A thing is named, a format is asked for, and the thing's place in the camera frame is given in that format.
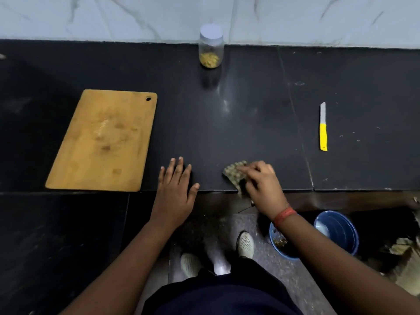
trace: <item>person's right arm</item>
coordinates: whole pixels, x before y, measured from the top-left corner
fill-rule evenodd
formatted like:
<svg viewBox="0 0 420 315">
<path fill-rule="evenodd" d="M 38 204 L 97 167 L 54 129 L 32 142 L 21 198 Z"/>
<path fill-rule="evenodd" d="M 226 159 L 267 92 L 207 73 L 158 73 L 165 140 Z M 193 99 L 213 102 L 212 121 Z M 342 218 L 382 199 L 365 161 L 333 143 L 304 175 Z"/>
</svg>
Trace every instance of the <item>person's right arm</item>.
<svg viewBox="0 0 420 315">
<path fill-rule="evenodd" d="M 248 176 L 246 189 L 257 209 L 273 221 L 289 206 L 273 167 L 260 161 L 241 170 Z M 420 315 L 417 298 L 341 249 L 300 215 L 287 217 L 279 231 L 355 314 Z"/>
</svg>

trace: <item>jar lid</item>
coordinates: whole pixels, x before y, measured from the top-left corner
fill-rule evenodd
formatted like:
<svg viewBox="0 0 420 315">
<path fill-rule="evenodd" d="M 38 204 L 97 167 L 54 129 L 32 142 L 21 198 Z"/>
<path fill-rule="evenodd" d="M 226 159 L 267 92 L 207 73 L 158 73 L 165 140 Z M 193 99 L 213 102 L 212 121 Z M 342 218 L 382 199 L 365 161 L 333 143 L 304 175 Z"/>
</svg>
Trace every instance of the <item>jar lid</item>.
<svg viewBox="0 0 420 315">
<path fill-rule="evenodd" d="M 209 45 L 216 45 L 223 41 L 223 30 L 215 23 L 205 24 L 200 29 L 200 38 Z"/>
</svg>

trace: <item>plastic jar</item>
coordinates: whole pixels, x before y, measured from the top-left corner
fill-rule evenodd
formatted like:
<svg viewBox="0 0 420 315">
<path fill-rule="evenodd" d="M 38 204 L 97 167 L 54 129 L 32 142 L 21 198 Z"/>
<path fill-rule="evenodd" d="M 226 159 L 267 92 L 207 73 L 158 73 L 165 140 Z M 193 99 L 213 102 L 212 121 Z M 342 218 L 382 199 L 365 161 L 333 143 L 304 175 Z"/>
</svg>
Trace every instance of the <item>plastic jar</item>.
<svg viewBox="0 0 420 315">
<path fill-rule="evenodd" d="M 223 30 L 214 23 L 205 24 L 200 29 L 198 55 L 200 63 L 207 68 L 218 67 L 223 60 Z"/>
</svg>

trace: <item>person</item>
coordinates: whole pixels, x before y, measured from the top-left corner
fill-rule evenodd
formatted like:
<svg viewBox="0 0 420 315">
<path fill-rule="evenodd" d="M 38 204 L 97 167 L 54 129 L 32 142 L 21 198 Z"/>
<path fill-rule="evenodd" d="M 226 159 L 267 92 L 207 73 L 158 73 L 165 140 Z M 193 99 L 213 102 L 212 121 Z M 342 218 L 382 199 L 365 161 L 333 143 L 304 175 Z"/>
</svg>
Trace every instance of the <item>person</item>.
<svg viewBox="0 0 420 315">
<path fill-rule="evenodd" d="M 161 168 L 149 222 L 116 260 L 62 315 L 133 314 L 148 274 L 165 243 L 192 211 L 199 184 L 188 190 L 191 165 L 180 157 Z M 273 167 L 263 161 L 240 168 L 246 189 L 265 214 L 298 250 L 305 265 L 329 287 L 349 313 L 420 314 L 420 302 L 396 284 L 341 249 L 304 218 L 293 214 Z M 193 255 L 183 255 L 191 278 L 160 288 L 145 303 L 143 314 L 301 314 L 280 281 L 252 260 L 248 233 L 238 240 L 241 256 L 231 273 L 215 276 Z"/>
</svg>

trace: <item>white shoe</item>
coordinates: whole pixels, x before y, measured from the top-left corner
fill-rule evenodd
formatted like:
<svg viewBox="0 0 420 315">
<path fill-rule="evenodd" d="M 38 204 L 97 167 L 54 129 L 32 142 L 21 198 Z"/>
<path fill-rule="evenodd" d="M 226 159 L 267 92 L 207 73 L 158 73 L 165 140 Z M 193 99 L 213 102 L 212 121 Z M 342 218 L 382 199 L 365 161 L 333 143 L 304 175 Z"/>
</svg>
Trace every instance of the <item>white shoe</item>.
<svg viewBox="0 0 420 315">
<path fill-rule="evenodd" d="M 237 248 L 239 256 L 252 259 L 255 251 L 254 239 L 248 232 L 242 232 L 238 238 Z"/>
<path fill-rule="evenodd" d="M 203 268 L 200 260 L 191 253 L 184 253 L 181 256 L 181 269 L 188 278 L 198 275 L 198 272 Z"/>
</svg>

